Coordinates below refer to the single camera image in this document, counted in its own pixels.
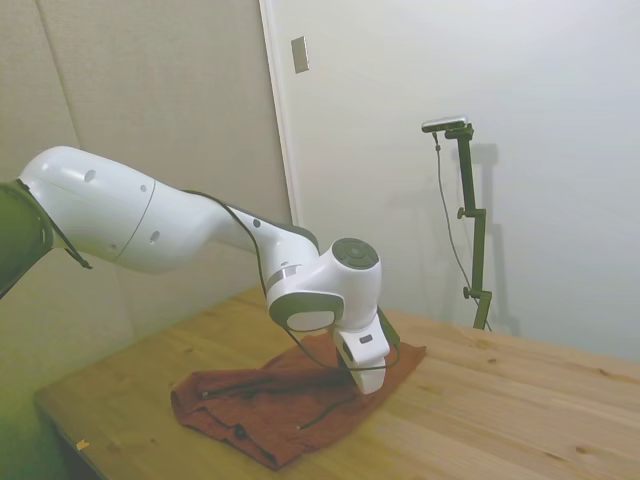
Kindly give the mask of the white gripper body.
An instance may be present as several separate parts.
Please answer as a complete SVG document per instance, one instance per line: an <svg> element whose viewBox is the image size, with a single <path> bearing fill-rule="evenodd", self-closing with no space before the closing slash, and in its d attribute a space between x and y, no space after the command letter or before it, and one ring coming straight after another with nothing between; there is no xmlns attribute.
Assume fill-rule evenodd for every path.
<svg viewBox="0 0 640 480"><path fill-rule="evenodd" d="M362 394L378 391L384 383L386 356L390 346L380 326L369 326L360 331L336 328L333 341L337 351L347 354L358 372L358 389Z"/></svg>

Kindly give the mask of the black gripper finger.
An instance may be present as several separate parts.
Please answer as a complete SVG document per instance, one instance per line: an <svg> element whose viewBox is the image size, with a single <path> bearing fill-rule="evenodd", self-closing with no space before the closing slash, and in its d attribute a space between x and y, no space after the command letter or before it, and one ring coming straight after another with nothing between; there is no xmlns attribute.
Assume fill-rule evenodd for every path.
<svg viewBox="0 0 640 480"><path fill-rule="evenodd" d="M352 370L353 365L351 363L351 360L343 351L338 352L338 367L345 370L349 374L350 380L355 386L358 385L358 372L354 372Z"/></svg>

